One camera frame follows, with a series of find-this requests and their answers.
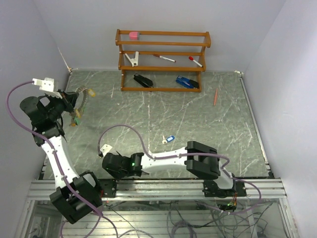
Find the metal disc keyring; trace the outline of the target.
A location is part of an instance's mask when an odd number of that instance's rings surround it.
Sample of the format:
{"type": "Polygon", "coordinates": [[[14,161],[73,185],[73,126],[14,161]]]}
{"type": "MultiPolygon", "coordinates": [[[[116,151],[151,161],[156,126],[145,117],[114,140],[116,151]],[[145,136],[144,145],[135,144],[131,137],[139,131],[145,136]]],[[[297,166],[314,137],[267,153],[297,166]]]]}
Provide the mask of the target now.
{"type": "Polygon", "coordinates": [[[82,117],[84,113],[85,105],[88,101],[88,98],[91,97],[87,92],[88,89],[90,88],[87,88],[85,86],[81,86],[76,89],[76,92],[78,92],[79,94],[83,94],[83,99],[80,106],[75,107],[74,111],[69,113],[69,115],[71,116],[70,126],[77,126],[79,124],[79,119],[82,117]]]}

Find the yellow tag key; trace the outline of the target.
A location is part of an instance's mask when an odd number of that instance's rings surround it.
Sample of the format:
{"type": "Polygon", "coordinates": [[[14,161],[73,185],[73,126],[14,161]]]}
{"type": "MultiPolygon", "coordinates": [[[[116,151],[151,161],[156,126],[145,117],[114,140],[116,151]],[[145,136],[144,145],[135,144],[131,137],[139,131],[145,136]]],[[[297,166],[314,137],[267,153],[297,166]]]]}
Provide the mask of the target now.
{"type": "Polygon", "coordinates": [[[94,90],[92,89],[88,89],[88,94],[91,96],[91,97],[95,97],[96,96],[96,93],[94,92],[94,90]]]}

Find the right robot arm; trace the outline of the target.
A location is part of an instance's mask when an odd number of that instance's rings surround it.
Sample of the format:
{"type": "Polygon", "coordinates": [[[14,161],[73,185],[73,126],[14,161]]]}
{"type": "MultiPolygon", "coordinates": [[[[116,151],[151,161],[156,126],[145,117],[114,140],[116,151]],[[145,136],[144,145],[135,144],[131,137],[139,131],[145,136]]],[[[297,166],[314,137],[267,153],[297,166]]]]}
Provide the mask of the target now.
{"type": "Polygon", "coordinates": [[[157,171],[183,169],[204,181],[206,197],[226,198],[236,193],[234,175],[222,168],[217,150],[197,141],[187,142],[186,147],[171,152],[146,155],[134,153],[130,157],[119,153],[106,153],[102,168],[114,179],[141,177],[157,171]]]}

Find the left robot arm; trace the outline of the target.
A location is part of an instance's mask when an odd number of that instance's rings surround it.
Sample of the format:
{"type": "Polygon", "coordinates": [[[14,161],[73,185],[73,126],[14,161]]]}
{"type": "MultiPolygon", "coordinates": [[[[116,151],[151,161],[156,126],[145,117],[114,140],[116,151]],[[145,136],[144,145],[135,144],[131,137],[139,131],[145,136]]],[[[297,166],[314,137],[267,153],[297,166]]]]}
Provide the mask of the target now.
{"type": "Polygon", "coordinates": [[[50,201],[74,224],[101,206],[102,187],[93,172],[78,174],[75,171],[59,122],[64,112],[76,111],[79,93],[59,90],[57,94],[56,97],[44,95],[49,100],[47,105],[41,102],[42,97],[28,97],[20,103],[20,108],[29,117],[34,141],[46,153],[53,170],[55,192],[50,195],[50,201]]]}

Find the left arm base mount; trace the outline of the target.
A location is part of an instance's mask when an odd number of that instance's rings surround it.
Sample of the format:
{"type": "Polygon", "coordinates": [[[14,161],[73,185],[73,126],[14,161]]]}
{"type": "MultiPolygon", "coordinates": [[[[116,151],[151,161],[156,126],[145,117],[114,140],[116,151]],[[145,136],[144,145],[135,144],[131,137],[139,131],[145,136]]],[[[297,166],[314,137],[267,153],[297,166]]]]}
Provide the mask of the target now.
{"type": "Polygon", "coordinates": [[[115,179],[99,179],[96,183],[100,198],[115,198],[117,182],[115,179]]]}

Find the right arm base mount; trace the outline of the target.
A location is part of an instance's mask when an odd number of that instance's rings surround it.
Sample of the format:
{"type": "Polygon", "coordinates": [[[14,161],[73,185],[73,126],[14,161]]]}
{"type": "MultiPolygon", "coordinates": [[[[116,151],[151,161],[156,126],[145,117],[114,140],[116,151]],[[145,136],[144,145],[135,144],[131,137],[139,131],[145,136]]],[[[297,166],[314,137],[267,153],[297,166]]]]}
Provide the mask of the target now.
{"type": "Polygon", "coordinates": [[[245,184],[240,181],[233,181],[233,186],[229,189],[221,189],[214,180],[205,180],[203,182],[203,190],[205,197],[227,198],[237,195],[238,197],[247,196],[245,184]]]}

